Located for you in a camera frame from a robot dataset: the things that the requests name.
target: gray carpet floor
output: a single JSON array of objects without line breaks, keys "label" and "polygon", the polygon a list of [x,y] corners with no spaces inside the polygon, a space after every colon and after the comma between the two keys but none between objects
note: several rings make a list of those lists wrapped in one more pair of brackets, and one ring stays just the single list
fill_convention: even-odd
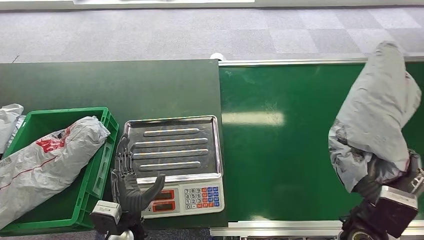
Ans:
[{"label": "gray carpet floor", "polygon": [[[383,40],[424,56],[424,8],[0,12],[0,63],[366,57]],[[151,240],[209,239],[207,229]],[[1,240],[92,240],[95,232]]]}]

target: green plastic crate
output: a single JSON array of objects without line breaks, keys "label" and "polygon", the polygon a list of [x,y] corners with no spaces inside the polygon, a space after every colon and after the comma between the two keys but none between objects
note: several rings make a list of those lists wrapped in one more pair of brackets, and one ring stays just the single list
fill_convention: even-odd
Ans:
[{"label": "green plastic crate", "polygon": [[71,186],[7,225],[0,230],[0,236],[68,233],[93,229],[89,215],[97,201],[103,197],[119,128],[107,107],[32,111],[26,116],[3,157],[87,116],[96,116],[109,130],[110,136],[104,145],[81,170]]}]

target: digital scale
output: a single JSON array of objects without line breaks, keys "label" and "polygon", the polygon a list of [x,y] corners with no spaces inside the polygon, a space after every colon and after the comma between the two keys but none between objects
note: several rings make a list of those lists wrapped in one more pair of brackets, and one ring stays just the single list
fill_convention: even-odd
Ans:
[{"label": "digital scale", "polygon": [[159,174],[165,186],[146,219],[221,212],[225,207],[218,121],[215,116],[125,123],[133,169],[142,192]]}]

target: gray plastic bag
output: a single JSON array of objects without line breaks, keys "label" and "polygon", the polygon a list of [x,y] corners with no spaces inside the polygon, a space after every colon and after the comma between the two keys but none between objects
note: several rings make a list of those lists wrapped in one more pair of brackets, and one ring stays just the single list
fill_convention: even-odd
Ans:
[{"label": "gray plastic bag", "polygon": [[352,85],[328,133],[331,163],[350,193],[369,173],[387,183],[408,169],[410,155],[402,128],[417,110],[421,90],[406,72],[393,42],[380,43]]}]

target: white plastic bag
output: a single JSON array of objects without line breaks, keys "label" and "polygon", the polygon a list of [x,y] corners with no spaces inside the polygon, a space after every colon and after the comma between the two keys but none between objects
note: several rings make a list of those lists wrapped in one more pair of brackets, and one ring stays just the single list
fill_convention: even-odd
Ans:
[{"label": "white plastic bag", "polygon": [[393,42],[382,42],[352,85],[328,133],[331,163],[351,192],[369,173],[373,155],[376,181],[386,183],[408,169],[410,155],[402,128],[417,110],[421,90],[406,72]]},{"label": "white plastic bag", "polygon": [[69,187],[109,135],[87,116],[0,160],[0,230]]},{"label": "white plastic bag", "polygon": [[17,120],[23,111],[24,107],[19,104],[10,104],[0,108],[0,154],[5,152],[16,128]]}]

